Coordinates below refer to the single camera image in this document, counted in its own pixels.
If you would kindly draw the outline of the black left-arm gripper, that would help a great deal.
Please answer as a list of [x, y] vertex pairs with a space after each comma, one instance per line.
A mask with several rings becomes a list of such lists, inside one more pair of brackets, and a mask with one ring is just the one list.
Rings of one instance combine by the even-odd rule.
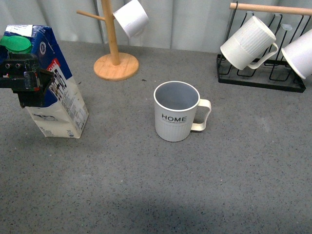
[[0, 87], [10, 88], [25, 107], [43, 107], [45, 95], [55, 80], [54, 73], [40, 68], [34, 54], [8, 53], [0, 64]]

